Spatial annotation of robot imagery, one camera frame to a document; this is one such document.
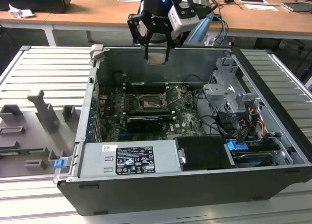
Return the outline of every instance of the floor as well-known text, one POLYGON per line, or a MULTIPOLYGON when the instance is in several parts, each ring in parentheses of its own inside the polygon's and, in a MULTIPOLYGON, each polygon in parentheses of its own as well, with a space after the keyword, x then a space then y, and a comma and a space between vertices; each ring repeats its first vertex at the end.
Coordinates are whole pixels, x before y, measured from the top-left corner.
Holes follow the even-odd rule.
MULTIPOLYGON (((132 45, 132 37, 130 33, 117 32, 91 32, 94 41, 87 41, 84 31, 54 31, 59 46, 91 46, 92 44, 113 45, 132 45)), ((229 37, 228 40, 234 41, 234 46, 244 49, 252 49, 256 38, 251 37, 229 37)), ((262 42, 263 48, 271 48, 276 40, 265 39, 262 42)), ((279 59, 291 70, 295 71, 298 64, 306 56, 312 48, 311 41, 302 41, 304 49, 298 54, 298 46, 300 42, 295 40, 283 40, 278 49, 274 53, 279 59)), ((48 46, 47 39, 42 30, 34 29, 9 29, 8 33, 2 34, 0 37, 0 71, 2 72, 13 56, 17 53, 22 45, 48 46)), ((300 77, 303 71, 312 64, 312 53, 301 64, 296 75, 300 77)))

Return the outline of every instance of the warning label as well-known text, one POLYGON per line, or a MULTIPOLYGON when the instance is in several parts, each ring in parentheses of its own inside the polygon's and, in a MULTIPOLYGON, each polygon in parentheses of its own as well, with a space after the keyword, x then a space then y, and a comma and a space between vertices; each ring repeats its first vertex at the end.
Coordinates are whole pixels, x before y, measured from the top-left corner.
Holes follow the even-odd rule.
POLYGON ((117 148, 116 174, 155 173, 153 147, 117 148))

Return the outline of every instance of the wooden table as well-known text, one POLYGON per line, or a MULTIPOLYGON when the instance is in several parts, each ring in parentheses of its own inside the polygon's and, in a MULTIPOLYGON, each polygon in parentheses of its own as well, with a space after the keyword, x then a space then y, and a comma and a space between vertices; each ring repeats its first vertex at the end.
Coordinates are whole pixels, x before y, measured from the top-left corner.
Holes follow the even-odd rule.
MULTIPOLYGON (((294 2, 266 1, 274 5, 294 2)), ((34 18, 17 19, 7 12, 0 12, 0 23, 3 27, 42 29, 49 45, 56 46, 53 30, 87 31, 88 41, 91 41, 90 31, 128 32, 127 17, 130 13, 136 13, 138 7, 138 2, 72 0, 65 14, 35 13, 34 18)), ((244 5, 241 7, 244 10, 237 5, 225 4, 221 9, 222 17, 229 25, 229 36, 312 39, 311 14, 289 13, 283 6, 276 6, 278 11, 249 10, 244 5)), ((220 23, 214 21, 209 33, 216 35, 220 29, 220 23)))
MULTIPOLYGON (((267 5, 280 5, 282 2, 295 0, 266 0, 267 5)), ((250 10, 245 5, 224 4, 222 18, 229 25, 228 35, 240 37, 270 37, 312 39, 312 14, 289 13, 284 6, 275 6, 278 11, 250 10)), ((219 22, 213 22, 209 31, 218 31, 219 22)))

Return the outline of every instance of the black robotic arm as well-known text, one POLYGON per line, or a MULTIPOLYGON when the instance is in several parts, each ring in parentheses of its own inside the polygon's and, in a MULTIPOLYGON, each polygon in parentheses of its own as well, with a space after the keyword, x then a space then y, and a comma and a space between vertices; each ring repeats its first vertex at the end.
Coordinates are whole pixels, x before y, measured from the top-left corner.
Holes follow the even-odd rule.
POLYGON ((199 19, 217 8, 217 2, 212 1, 213 8, 193 0, 141 0, 138 14, 129 15, 128 25, 134 42, 145 47, 144 58, 148 58, 149 43, 167 42, 168 61, 170 49, 181 47, 199 19))

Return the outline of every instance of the blue latch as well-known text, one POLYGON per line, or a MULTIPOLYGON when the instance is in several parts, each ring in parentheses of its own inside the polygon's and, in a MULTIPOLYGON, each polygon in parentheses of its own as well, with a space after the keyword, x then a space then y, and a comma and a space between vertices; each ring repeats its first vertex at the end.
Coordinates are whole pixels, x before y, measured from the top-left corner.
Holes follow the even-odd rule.
POLYGON ((55 169, 64 169, 67 167, 67 159, 57 159, 54 162, 55 169))
POLYGON ((246 143, 239 145, 236 143, 236 140, 230 140, 229 143, 227 143, 229 150, 248 150, 248 146, 246 143))

